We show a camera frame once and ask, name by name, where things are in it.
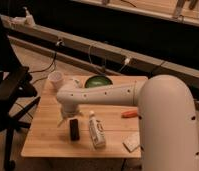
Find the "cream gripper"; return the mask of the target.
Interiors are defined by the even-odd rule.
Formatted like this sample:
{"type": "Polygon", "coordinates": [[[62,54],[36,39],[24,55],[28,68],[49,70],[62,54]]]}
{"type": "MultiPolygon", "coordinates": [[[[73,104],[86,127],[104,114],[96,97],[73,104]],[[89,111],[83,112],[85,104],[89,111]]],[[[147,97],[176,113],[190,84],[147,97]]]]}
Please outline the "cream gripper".
{"type": "Polygon", "coordinates": [[[61,112],[62,119],[58,123],[58,127],[60,127],[69,118],[73,118],[73,117],[81,116],[81,115],[82,115],[82,112],[80,110],[76,110],[76,111],[73,111],[73,112],[62,111],[61,112]]]}

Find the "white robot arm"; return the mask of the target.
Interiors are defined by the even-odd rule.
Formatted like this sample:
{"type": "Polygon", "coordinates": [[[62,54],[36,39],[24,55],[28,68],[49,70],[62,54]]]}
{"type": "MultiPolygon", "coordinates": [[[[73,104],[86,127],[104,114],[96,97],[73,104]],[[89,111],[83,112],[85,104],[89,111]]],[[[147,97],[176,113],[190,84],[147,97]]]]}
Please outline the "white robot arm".
{"type": "Polygon", "coordinates": [[[65,85],[56,95],[61,110],[79,104],[136,106],[143,171],[199,171],[199,139],[193,96],[171,75],[146,81],[76,88],[65,85]]]}

